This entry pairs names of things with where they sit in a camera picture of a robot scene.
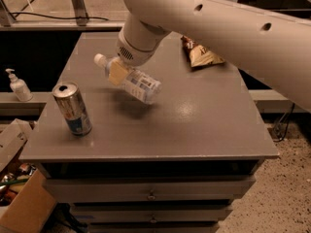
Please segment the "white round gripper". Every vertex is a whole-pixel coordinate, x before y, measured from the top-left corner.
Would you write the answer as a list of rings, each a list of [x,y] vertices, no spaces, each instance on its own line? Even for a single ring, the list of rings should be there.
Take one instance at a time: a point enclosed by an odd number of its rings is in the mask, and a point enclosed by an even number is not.
[[[129,15],[116,44],[119,58],[114,58],[110,62],[109,82],[113,85],[120,85],[132,71],[128,65],[136,67],[146,63],[168,34],[167,30],[151,26],[134,15]]]

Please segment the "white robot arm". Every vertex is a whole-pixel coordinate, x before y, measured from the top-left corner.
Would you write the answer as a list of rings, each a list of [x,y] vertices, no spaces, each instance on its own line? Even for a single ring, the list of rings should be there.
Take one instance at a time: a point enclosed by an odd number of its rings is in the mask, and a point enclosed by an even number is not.
[[[311,112],[311,24],[226,0],[123,0],[116,52],[141,66],[171,32],[185,35]]]

